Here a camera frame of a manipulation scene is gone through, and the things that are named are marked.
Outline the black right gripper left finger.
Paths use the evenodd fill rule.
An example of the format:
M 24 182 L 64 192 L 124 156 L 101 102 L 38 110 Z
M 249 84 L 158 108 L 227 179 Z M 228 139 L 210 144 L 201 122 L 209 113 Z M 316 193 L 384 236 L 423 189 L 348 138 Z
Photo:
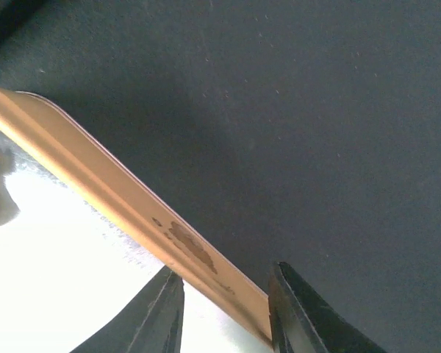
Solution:
M 73 353 L 179 353 L 183 317 L 183 280 L 165 266 Z

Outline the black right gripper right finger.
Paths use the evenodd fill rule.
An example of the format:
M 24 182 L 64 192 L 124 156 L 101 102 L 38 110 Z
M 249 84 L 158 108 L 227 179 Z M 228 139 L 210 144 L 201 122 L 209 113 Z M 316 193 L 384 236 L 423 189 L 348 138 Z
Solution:
M 268 285 L 275 352 L 385 353 L 332 309 L 289 263 L 273 264 Z

